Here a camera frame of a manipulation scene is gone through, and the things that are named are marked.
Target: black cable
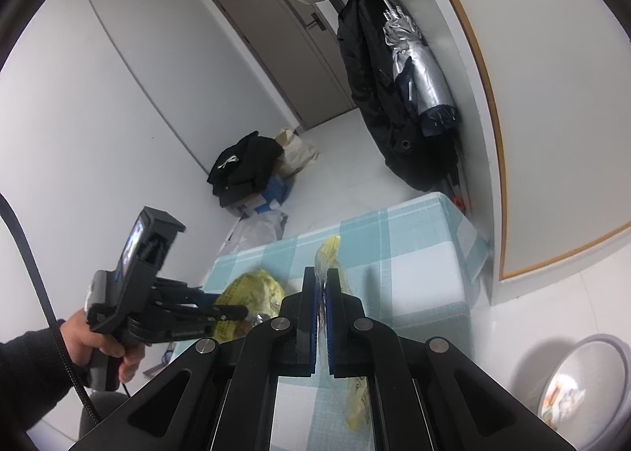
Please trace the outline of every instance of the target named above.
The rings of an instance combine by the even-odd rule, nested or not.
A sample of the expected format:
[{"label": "black cable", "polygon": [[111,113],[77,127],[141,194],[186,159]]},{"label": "black cable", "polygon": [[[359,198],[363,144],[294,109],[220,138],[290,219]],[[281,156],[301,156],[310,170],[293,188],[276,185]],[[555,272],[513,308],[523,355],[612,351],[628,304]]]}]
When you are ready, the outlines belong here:
[{"label": "black cable", "polygon": [[57,318],[55,318],[55,313],[53,312],[48,294],[46,293],[46,288],[43,285],[42,276],[37,269],[35,257],[33,257],[33,251],[31,251],[31,247],[28,245],[28,241],[26,240],[26,236],[24,235],[20,222],[18,221],[18,217],[15,216],[13,209],[9,205],[9,202],[7,202],[7,200],[2,196],[2,193],[0,193],[0,215],[8,227],[9,232],[11,232],[13,240],[18,246],[18,250],[22,256],[24,266],[26,266],[26,271],[28,271],[28,276],[31,277],[33,288],[35,289],[37,299],[42,306],[43,313],[46,316],[46,321],[48,322],[48,326],[50,327],[50,331],[52,332],[52,336],[55,340],[55,346],[57,347],[57,351],[61,357],[65,372],[67,372],[70,381],[73,382],[73,386],[75,387],[81,403],[83,403],[85,411],[88,413],[94,424],[97,425],[101,422],[101,418],[99,417],[97,410],[94,408],[94,404],[88,397],[88,394],[85,392],[85,388],[83,388],[83,384],[75,371],[70,355],[68,354],[68,350],[65,347],[64,339],[59,331]]}]

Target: black bag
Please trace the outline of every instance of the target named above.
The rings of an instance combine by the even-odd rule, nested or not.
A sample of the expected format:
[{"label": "black bag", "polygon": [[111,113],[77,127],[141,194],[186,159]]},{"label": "black bag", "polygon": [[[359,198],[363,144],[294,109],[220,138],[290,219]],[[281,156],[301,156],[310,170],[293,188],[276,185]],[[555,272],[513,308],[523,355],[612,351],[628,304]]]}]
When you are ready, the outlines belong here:
[{"label": "black bag", "polygon": [[276,140],[255,131],[236,145],[225,149],[210,170],[207,182],[219,204],[227,207],[254,193],[261,193],[269,183],[276,160],[283,148]]}]

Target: yellow plastic bag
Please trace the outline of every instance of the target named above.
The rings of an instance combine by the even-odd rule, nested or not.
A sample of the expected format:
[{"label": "yellow plastic bag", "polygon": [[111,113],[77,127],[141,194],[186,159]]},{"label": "yellow plastic bag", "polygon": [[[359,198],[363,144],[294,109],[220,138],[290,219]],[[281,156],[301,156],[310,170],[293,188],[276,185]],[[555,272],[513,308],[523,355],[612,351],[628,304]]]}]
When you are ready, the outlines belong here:
[{"label": "yellow plastic bag", "polygon": [[[346,281],[346,273],[338,262],[340,241],[340,236],[331,236],[324,241],[315,253],[315,277],[318,280],[321,289],[323,289],[324,284],[326,283],[326,272],[331,268],[337,269],[340,277],[340,287],[342,288],[342,293],[352,294],[350,288],[348,287],[348,281]],[[326,325],[324,320],[321,319],[321,322],[321,327],[324,327],[324,325]],[[321,332],[319,337],[320,343],[326,342],[326,338],[323,333],[324,332]],[[321,357],[321,360],[324,360],[324,363],[326,363],[327,359],[326,357],[324,359]],[[348,393],[346,395],[346,399],[343,401],[346,424],[348,424],[348,427],[351,430],[358,432],[362,428],[367,427],[368,418],[370,416],[370,411],[368,411],[368,407],[370,406],[368,382],[363,376],[360,378],[349,378],[346,380],[346,383],[348,385]],[[334,392],[337,392],[339,387],[335,388],[335,385],[333,387]]]},{"label": "yellow plastic bag", "polygon": [[255,325],[278,316],[285,290],[265,270],[244,273],[219,295],[214,305],[245,305],[244,321],[219,321],[213,337],[225,343],[244,337]]}]

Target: human hand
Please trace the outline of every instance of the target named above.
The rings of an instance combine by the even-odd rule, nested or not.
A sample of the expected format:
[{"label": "human hand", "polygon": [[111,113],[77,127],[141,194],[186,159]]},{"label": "human hand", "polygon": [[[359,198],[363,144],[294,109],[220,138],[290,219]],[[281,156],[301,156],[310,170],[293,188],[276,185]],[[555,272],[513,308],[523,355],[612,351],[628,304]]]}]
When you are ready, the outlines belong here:
[{"label": "human hand", "polygon": [[134,377],[140,361],[144,358],[144,344],[125,349],[111,335],[91,332],[83,309],[72,314],[67,321],[62,323],[59,330],[64,338],[70,360],[75,365],[80,367],[88,365],[92,350],[95,348],[110,357],[122,358],[121,366],[119,366],[119,380],[123,384],[127,384]]}]

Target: table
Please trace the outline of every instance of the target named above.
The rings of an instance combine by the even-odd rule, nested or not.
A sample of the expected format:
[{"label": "table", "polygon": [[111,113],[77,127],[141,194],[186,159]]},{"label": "table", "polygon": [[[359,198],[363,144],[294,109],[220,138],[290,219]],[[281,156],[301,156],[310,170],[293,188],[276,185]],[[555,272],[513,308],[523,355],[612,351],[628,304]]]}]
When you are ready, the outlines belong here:
[{"label": "table", "polygon": [[[480,292],[478,275],[488,246],[443,194],[219,257],[204,290],[219,293],[239,275],[263,268],[286,294],[297,292],[304,268],[314,265],[316,251],[334,235],[341,238],[338,260],[349,288],[368,317],[416,341],[441,335],[473,358],[469,307]],[[193,342],[179,343],[174,357]],[[279,379],[272,451],[373,449],[371,428],[355,433],[346,426],[347,380],[328,376],[321,364],[326,360],[319,355],[311,378]]]}]

